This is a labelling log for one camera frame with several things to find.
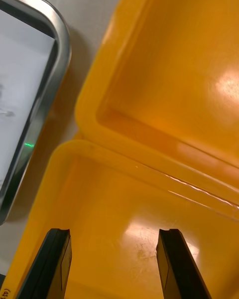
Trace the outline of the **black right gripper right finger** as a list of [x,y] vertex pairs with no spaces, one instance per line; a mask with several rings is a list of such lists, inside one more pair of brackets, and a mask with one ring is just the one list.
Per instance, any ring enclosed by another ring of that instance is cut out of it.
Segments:
[[159,230],[156,257],[165,299],[210,299],[211,295],[178,229]]

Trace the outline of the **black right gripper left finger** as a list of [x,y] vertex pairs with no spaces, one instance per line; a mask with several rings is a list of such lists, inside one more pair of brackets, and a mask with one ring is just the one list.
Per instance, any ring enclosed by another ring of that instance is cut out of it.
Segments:
[[16,297],[18,299],[63,299],[71,261],[70,230],[50,229]]

